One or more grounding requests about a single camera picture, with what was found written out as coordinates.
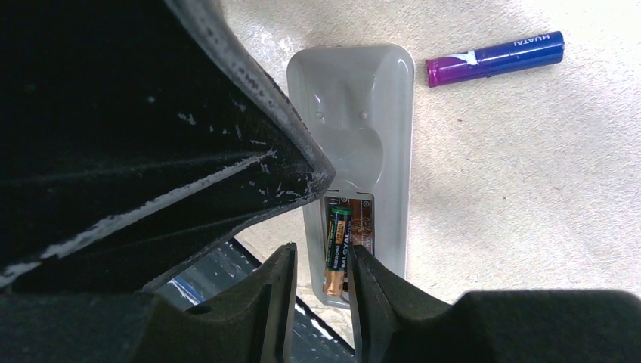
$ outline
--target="purple battery end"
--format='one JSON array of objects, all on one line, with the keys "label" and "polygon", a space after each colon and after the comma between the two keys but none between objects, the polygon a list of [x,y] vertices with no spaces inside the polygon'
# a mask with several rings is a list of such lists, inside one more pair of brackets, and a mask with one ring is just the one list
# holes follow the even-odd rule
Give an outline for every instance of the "purple battery end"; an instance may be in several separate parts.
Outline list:
[{"label": "purple battery end", "polygon": [[553,32],[426,60],[429,87],[546,66],[563,60],[565,42]]}]

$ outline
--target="aa battery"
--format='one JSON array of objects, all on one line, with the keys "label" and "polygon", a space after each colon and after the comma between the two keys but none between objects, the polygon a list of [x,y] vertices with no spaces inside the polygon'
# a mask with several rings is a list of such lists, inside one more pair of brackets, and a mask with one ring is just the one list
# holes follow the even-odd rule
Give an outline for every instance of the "aa battery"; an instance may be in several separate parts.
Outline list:
[{"label": "aa battery", "polygon": [[329,296],[341,296],[343,291],[352,214],[351,207],[330,207],[325,278],[323,279],[323,292]]}]

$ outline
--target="black plastic part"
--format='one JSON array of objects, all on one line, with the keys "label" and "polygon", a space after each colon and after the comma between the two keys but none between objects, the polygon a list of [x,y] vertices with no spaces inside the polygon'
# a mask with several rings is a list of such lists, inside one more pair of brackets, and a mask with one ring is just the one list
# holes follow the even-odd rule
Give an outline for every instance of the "black plastic part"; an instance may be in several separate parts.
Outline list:
[{"label": "black plastic part", "polygon": [[207,40],[173,10],[0,5],[0,288],[152,290],[329,186],[332,166],[213,5],[195,15]]},{"label": "black plastic part", "polygon": [[[158,289],[181,310],[210,299],[238,284],[261,265],[237,240],[231,239]],[[290,363],[351,363],[354,349],[323,319],[296,298]]]},{"label": "black plastic part", "polygon": [[641,301],[616,291],[488,291],[453,306],[362,246],[348,264],[359,362],[641,361]]},{"label": "black plastic part", "polygon": [[148,293],[0,296],[0,357],[284,362],[295,291],[296,245],[287,244],[246,279],[186,312]]}]

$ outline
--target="speckled surface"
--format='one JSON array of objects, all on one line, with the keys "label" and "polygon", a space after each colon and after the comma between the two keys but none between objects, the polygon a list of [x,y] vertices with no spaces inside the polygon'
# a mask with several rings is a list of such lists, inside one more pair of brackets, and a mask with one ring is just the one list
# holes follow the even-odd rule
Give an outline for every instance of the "speckled surface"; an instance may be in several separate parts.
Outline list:
[{"label": "speckled surface", "polygon": [[[635,0],[232,1],[249,53],[286,90],[319,45],[393,42],[417,67],[407,278],[448,302],[474,289],[641,294],[641,34]],[[561,30],[561,64],[426,87],[423,61]],[[299,245],[299,295],[353,342],[348,312],[311,292],[302,213],[238,236],[260,259]]]}]

